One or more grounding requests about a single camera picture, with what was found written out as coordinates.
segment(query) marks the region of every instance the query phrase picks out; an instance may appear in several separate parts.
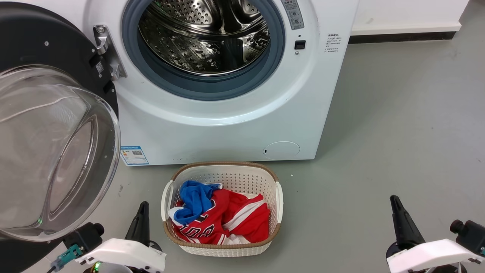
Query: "blue cloth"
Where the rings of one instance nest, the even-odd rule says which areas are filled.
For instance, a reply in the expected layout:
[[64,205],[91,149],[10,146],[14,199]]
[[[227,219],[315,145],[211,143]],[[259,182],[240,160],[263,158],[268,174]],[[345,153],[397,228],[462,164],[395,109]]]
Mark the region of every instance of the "blue cloth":
[[214,190],[222,184],[202,184],[197,181],[185,181],[180,187],[180,198],[185,203],[182,209],[174,213],[174,220],[187,225],[212,207],[210,199]]

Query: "white plastic basket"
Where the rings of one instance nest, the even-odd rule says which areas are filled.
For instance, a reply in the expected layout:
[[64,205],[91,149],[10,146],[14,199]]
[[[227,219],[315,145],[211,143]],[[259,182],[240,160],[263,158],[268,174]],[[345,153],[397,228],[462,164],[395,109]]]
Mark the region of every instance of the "white plastic basket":
[[[180,201],[180,186],[187,180],[222,183],[223,187],[246,195],[262,194],[270,209],[270,233],[265,241],[239,245],[195,244],[182,241],[168,210]],[[162,195],[162,219],[165,233],[188,253],[215,257],[242,257],[263,253],[278,234],[283,217],[283,191],[274,172],[264,165],[248,162],[203,162],[189,164],[177,171]]]

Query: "washing machine door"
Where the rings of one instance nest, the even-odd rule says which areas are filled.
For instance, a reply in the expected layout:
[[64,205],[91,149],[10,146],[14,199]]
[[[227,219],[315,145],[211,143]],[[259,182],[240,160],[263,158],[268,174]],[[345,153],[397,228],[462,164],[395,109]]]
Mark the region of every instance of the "washing machine door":
[[0,242],[52,241],[113,179],[116,92],[104,56],[57,14],[0,3],[0,37]]

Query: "basket handle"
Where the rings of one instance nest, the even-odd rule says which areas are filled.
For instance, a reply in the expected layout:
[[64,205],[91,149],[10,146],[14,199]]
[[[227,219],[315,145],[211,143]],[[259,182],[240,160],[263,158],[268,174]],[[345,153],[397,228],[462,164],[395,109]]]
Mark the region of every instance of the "basket handle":
[[167,204],[167,202],[172,201],[173,193],[174,193],[174,181],[170,180],[170,182],[168,182],[167,185],[165,186],[165,189],[163,190],[163,194],[162,194],[162,206],[160,211],[162,212],[162,220],[164,222],[167,221],[168,209],[170,207],[170,204]]
[[278,223],[281,223],[283,219],[283,190],[278,181],[276,181],[276,208],[278,210]]

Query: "screw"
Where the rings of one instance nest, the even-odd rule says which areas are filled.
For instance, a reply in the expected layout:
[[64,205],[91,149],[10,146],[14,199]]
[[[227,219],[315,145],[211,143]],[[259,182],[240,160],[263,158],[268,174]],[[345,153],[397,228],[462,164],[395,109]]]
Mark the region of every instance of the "screw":
[[97,30],[99,33],[104,33],[104,27],[103,27],[103,26],[97,26],[97,27],[96,27],[96,30]]

